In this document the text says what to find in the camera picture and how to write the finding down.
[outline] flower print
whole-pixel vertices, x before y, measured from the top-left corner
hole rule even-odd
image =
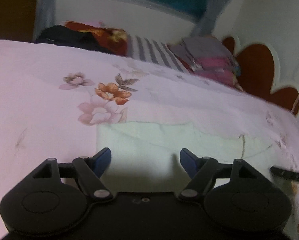
[[[115,101],[105,100],[98,95],[91,96],[90,103],[82,103],[78,108],[83,112],[78,120],[85,125],[113,124],[126,120],[126,108],[117,113],[118,106]]]
[[[62,90],[69,90],[69,89],[74,89],[81,86],[93,86],[95,83],[90,80],[90,79],[84,79],[84,74],[83,73],[76,73],[72,74],[70,73],[67,77],[63,78],[64,82],[66,84],[62,84],[59,86],[59,89]]]
[[[125,104],[132,94],[127,91],[119,91],[119,88],[114,83],[109,83],[104,85],[103,83],[98,84],[98,89],[95,89],[95,94],[99,97],[109,100],[115,101],[115,103],[119,106]]]

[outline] wall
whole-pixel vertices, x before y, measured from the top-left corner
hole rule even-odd
[[[299,64],[299,0],[244,0],[233,28],[241,43],[265,41],[278,53],[281,80]]]
[[[243,0],[232,0],[219,17],[215,33],[228,33],[234,26]],[[103,21],[130,34],[163,42],[177,42],[190,34],[194,23],[179,17],[117,0],[56,0],[56,23]]]

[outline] pillow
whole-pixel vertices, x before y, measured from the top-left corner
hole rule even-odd
[[[114,28],[98,28],[71,21],[66,22],[64,26],[73,31],[90,32],[102,47],[107,48],[115,55],[126,57],[127,34],[124,30]]]

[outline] pink blanket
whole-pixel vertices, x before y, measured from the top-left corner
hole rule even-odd
[[[99,124],[128,121],[269,140],[277,164],[299,171],[299,123],[278,106],[151,63],[0,41],[0,199],[46,158],[93,155]]]

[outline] striped fabric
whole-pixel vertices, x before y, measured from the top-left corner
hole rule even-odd
[[[166,44],[147,38],[128,35],[127,57],[188,73],[188,70],[168,49]]]

